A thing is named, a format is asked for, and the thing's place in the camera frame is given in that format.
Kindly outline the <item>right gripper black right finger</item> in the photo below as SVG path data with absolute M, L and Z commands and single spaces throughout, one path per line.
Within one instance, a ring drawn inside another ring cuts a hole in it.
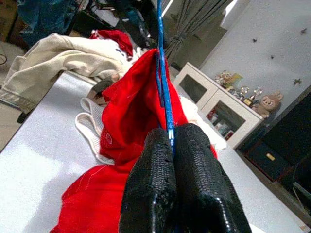
M 197 125 L 175 128 L 174 168 L 180 233 L 252 233 L 231 180 Z

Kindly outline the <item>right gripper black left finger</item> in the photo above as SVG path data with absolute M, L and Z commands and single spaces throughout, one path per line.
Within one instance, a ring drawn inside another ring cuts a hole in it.
M 176 178 L 173 152 L 164 129 L 151 130 L 127 179 L 119 233 L 173 233 Z

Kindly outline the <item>red pinstripe garment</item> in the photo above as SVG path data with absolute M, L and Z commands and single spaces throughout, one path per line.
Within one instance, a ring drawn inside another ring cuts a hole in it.
M 103 92 L 104 128 L 100 154 L 113 165 L 95 166 L 62 196 L 51 233 L 118 233 L 121 199 L 131 169 L 152 129 L 166 127 L 156 83 L 157 49 L 142 55 L 119 81 Z

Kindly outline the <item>blue plastic hanger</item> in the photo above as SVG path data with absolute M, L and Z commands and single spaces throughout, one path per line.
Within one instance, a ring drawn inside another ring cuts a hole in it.
M 166 130 L 169 142 L 174 153 L 174 121 L 171 97 L 166 75 L 166 57 L 164 52 L 164 24 L 162 19 L 162 0 L 157 0 L 157 20 L 158 20 L 158 56 L 156 65 L 156 82 L 161 107 L 165 110 Z

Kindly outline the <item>white crumpled garment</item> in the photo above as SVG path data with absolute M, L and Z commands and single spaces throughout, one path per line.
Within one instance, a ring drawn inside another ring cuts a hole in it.
M 210 144 L 216 150 L 227 147 L 226 141 L 219 136 L 213 128 L 199 116 L 198 107 L 188 98 L 179 96 L 182 109 L 189 123 L 199 126 L 208 136 Z M 101 117 L 106 106 L 99 106 L 89 98 L 82 98 L 81 107 L 85 110 L 75 118 L 75 126 L 82 136 L 88 141 L 95 158 L 102 164 L 114 165 L 114 160 L 100 154 L 100 136 L 104 127 Z

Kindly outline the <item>white TV cabinet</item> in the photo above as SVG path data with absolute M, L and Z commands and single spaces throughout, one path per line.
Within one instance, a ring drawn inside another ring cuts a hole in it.
M 239 91 L 225 89 L 187 63 L 174 82 L 214 130 L 232 148 L 245 157 L 269 180 L 286 179 L 290 183 L 311 173 L 311 103 L 303 99 L 271 130 L 267 119 L 251 109 L 259 100 L 239 98 Z

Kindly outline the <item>brown plush toy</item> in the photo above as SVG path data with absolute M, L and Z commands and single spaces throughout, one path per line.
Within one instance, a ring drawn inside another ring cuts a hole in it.
M 267 119 L 269 115 L 280 106 L 283 95 L 276 91 L 273 94 L 262 97 L 259 103 L 252 105 L 251 109 L 259 114 L 262 118 Z

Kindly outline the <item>colourful figurine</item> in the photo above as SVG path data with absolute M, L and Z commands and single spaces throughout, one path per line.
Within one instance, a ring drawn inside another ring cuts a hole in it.
M 232 74 L 229 71 L 224 70 L 215 76 L 214 81 L 223 88 L 228 89 L 230 87 L 237 88 L 242 79 L 243 77 L 240 74 Z

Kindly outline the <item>red jersey white print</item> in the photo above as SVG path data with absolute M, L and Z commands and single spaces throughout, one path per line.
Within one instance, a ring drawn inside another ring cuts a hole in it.
M 110 39 L 116 42 L 121 49 L 125 52 L 127 58 L 133 58 L 133 44 L 130 37 L 120 30 L 92 30 L 90 39 Z

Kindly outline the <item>beige jeans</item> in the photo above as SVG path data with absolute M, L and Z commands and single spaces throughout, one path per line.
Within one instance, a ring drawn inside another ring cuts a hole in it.
M 111 39 L 53 33 L 15 58 L 0 89 L 0 99 L 28 113 L 54 85 L 61 71 L 98 81 L 115 74 L 123 77 L 130 67 L 125 53 Z

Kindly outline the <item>grey curtain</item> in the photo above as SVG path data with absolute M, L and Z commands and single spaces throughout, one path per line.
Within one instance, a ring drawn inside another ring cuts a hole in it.
M 171 64 L 184 41 L 220 15 L 232 0 L 179 0 L 175 33 L 170 37 L 165 54 Z

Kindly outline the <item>blue denim garment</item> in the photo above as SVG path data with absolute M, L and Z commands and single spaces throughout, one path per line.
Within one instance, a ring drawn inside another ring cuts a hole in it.
M 50 34 L 65 35 L 73 20 L 76 0 L 17 0 L 17 12 L 27 25 L 21 37 L 29 47 Z

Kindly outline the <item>brown cardboard box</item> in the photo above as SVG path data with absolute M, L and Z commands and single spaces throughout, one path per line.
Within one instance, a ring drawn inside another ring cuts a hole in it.
M 17 16 L 16 0 L 0 0 L 0 41 L 5 41 Z

